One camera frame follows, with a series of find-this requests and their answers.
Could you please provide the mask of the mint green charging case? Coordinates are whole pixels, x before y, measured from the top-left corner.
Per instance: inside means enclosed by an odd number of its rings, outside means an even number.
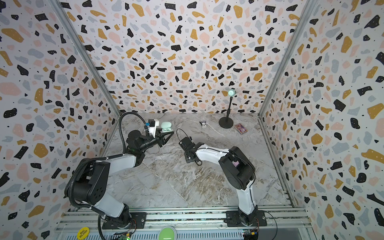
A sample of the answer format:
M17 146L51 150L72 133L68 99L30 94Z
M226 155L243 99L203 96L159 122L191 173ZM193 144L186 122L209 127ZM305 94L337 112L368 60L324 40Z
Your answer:
M163 133L168 133L173 131L171 122L163 122L161 124L161 128Z

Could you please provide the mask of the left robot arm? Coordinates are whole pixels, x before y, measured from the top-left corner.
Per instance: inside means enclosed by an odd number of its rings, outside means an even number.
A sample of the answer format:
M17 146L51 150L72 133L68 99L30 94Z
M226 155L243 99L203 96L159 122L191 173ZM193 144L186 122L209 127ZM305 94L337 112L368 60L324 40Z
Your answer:
M132 223L129 207L108 192L109 178L120 171L138 167L147 149L155 145L162 147L173 135L173 131L162 132L161 129L156 129L155 136L131 131L122 154L81 160L65 188L65 196L72 206L98 213L115 228L127 228Z

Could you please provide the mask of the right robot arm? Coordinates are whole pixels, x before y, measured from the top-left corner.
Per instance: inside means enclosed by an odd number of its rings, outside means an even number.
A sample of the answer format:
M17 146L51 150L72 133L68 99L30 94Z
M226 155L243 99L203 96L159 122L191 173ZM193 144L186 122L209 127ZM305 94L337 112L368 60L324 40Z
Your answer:
M201 165L203 161L219 165L228 182L237 191L239 199L238 213L242 224L251 226L258 213L254 201L253 184L256 180L255 167L236 146L231 149L218 149L204 143L195 144L191 137L179 142L183 149L186 162Z

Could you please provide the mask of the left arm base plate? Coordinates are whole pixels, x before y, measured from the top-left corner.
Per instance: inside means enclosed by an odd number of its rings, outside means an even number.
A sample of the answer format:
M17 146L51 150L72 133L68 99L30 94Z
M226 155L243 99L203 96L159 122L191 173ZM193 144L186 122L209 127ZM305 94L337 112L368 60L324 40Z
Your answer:
M128 220L122 218L106 217L105 222L102 225L103 230L137 230L143 229L147 218L146 212L133 212L129 213Z

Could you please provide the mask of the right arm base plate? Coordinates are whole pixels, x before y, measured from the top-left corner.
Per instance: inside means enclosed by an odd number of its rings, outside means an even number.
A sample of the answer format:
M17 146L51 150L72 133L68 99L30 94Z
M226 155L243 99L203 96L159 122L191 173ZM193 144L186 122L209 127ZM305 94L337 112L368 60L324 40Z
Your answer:
M227 211L224 222L228 227L266 227L265 213L265 211L254 210L249 215L246 215L240 209Z

